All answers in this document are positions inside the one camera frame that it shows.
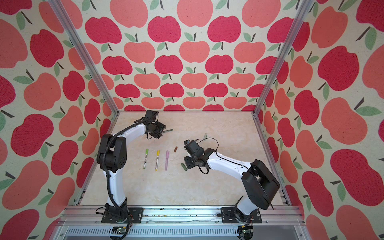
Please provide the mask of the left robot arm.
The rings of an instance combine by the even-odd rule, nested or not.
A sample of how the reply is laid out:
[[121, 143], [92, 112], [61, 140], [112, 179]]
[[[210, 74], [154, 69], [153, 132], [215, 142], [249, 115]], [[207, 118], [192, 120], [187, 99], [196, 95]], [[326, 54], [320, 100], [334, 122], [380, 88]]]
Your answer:
[[166, 126], [158, 120], [159, 112], [147, 110], [144, 117], [114, 135], [101, 138], [97, 163], [106, 177], [108, 214], [128, 217], [127, 198], [123, 187], [123, 167], [127, 163], [127, 144], [141, 136], [159, 139]]

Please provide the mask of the aluminium front rail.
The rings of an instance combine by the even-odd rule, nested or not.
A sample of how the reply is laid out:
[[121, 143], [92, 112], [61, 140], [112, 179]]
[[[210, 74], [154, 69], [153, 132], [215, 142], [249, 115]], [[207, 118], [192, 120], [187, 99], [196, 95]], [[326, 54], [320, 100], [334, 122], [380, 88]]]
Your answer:
[[228, 206], [144, 206], [141, 219], [129, 230], [125, 224], [103, 224], [96, 214], [98, 206], [65, 209], [50, 240], [309, 240], [297, 207], [276, 206], [257, 210], [248, 223], [240, 224], [228, 216]]

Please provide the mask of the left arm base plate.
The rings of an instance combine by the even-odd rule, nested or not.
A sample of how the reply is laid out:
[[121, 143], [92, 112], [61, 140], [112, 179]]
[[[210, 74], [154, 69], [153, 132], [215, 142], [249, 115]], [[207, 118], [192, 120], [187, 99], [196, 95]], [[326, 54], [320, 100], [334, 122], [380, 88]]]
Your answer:
[[[143, 208], [127, 208], [131, 223], [140, 224], [143, 217]], [[108, 206], [104, 213], [101, 222], [103, 224], [127, 224], [129, 217], [115, 207]]]

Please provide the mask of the white pen light green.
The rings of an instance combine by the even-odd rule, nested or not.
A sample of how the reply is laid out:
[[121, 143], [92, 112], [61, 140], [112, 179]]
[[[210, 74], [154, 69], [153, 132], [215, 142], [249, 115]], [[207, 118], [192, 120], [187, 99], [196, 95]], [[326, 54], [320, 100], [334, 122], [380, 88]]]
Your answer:
[[145, 154], [145, 160], [144, 160], [144, 164], [143, 164], [143, 169], [146, 169], [146, 167], [147, 167], [148, 155], [149, 155], [149, 149], [146, 149], [146, 154]]

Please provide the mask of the yellow-tipped white pen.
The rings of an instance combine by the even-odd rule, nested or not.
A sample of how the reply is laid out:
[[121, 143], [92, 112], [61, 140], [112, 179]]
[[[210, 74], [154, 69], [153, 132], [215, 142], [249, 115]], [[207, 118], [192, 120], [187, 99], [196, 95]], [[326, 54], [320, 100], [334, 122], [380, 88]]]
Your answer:
[[159, 167], [159, 159], [160, 159], [160, 150], [157, 150], [155, 171], [158, 171], [158, 167]]

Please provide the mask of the pink pen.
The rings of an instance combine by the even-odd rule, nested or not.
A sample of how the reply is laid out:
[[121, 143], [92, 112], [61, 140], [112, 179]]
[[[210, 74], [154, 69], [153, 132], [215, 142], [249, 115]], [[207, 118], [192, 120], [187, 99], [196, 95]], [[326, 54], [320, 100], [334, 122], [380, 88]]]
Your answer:
[[165, 162], [165, 171], [168, 170], [170, 151], [166, 151], [166, 162]]

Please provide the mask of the right aluminium corner post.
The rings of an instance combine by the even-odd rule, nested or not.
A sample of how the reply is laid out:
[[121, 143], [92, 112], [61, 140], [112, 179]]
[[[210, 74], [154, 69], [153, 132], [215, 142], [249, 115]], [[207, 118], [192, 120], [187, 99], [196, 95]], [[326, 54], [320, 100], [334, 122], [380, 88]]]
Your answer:
[[293, 23], [291, 25], [291, 28], [288, 32], [288, 35], [281, 47], [281, 50], [279, 51], [279, 55], [277, 57], [277, 60], [275, 61], [275, 64], [272, 68], [271, 73], [269, 74], [265, 87], [262, 91], [261, 96], [258, 99], [257, 105], [252, 112], [252, 117], [254, 119], [257, 118], [260, 110], [262, 109], [263, 104], [266, 101], [266, 98], [272, 88], [273, 82], [277, 79], [277, 75], [280, 72], [282, 65], [285, 61], [286, 56], [289, 54], [290, 50], [293, 50], [293, 42], [296, 39], [301, 26], [303, 25], [304, 21], [306, 20], [306, 17], [308, 15], [308, 12], [310, 11], [310, 8], [312, 4], [315, 3], [313, 0], [305, 0], [301, 1], [301, 5], [299, 6], [298, 12], [293, 20]]

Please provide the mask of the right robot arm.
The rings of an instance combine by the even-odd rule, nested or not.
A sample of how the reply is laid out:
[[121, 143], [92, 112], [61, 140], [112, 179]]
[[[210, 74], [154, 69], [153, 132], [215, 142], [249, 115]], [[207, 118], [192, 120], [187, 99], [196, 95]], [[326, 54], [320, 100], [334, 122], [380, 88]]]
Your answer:
[[188, 155], [184, 157], [188, 169], [198, 167], [227, 174], [243, 183], [247, 195], [241, 197], [234, 207], [234, 213], [240, 217], [248, 217], [257, 209], [267, 210], [280, 189], [280, 183], [267, 166], [260, 160], [243, 162], [224, 156], [217, 149], [203, 149], [194, 140], [186, 140], [184, 149]]

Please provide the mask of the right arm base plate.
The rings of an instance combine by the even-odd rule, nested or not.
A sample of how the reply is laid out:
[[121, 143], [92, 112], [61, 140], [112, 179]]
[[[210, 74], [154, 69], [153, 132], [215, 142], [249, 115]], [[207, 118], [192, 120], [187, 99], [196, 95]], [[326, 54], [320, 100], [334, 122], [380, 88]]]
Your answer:
[[217, 217], [221, 217], [224, 224], [260, 224], [263, 222], [259, 209], [252, 211], [249, 215], [245, 215], [236, 208], [221, 208]]

